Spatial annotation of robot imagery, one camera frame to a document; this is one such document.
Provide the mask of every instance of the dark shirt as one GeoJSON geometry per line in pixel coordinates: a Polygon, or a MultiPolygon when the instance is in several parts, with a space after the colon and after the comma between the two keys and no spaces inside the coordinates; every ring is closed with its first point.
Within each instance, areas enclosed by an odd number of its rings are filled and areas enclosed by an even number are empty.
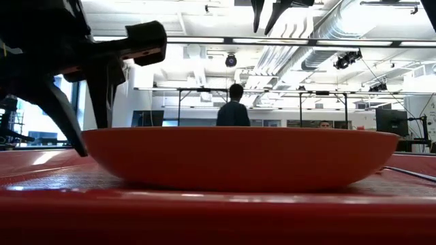
{"type": "Polygon", "coordinates": [[[250,126],[245,105],[231,101],[218,111],[217,126],[250,126]]]}

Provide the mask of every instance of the red bowl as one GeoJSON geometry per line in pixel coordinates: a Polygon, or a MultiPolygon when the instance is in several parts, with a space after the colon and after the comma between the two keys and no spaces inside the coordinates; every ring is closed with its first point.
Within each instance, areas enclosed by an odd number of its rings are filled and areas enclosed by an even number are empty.
{"type": "Polygon", "coordinates": [[[303,192],[347,186],[396,149],[389,133],[261,127],[84,131],[90,155],[130,182],[183,190],[303,192]]]}

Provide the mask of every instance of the man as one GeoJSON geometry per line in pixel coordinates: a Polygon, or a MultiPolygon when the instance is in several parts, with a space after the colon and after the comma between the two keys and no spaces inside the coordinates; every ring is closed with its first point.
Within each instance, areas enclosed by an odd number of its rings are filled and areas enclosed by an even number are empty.
{"type": "Polygon", "coordinates": [[[323,120],[320,122],[320,129],[329,129],[330,123],[326,120],[323,120]]]}
{"type": "Polygon", "coordinates": [[[218,111],[217,126],[250,126],[245,105],[239,103],[244,88],[239,84],[230,87],[230,102],[218,111]]]}

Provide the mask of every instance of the short dark hair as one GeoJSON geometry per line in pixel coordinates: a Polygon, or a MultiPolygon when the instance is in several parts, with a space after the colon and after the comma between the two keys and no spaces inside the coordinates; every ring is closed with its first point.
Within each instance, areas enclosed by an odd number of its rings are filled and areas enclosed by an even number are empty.
{"type": "Polygon", "coordinates": [[[244,88],[239,84],[230,86],[230,99],[240,99],[243,97],[244,88]]]}
{"type": "Polygon", "coordinates": [[[327,121],[327,120],[322,120],[322,121],[320,122],[320,125],[323,124],[324,122],[330,124],[329,121],[327,121]]]}

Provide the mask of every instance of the metal pole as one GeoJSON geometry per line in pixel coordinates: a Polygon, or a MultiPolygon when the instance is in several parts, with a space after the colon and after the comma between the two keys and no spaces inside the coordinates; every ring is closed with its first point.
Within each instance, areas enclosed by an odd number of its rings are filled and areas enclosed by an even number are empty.
{"type": "Polygon", "coordinates": [[[349,129],[348,128],[348,102],[347,102],[347,94],[345,93],[345,94],[343,94],[343,96],[344,96],[344,98],[345,98],[345,124],[347,125],[347,129],[349,129]]]}
{"type": "Polygon", "coordinates": [[[178,116],[177,116],[177,126],[180,126],[180,104],[182,103],[182,89],[178,90],[178,116]]]}
{"type": "Polygon", "coordinates": [[[301,95],[300,93],[300,127],[302,127],[302,101],[301,101],[301,95]]]}

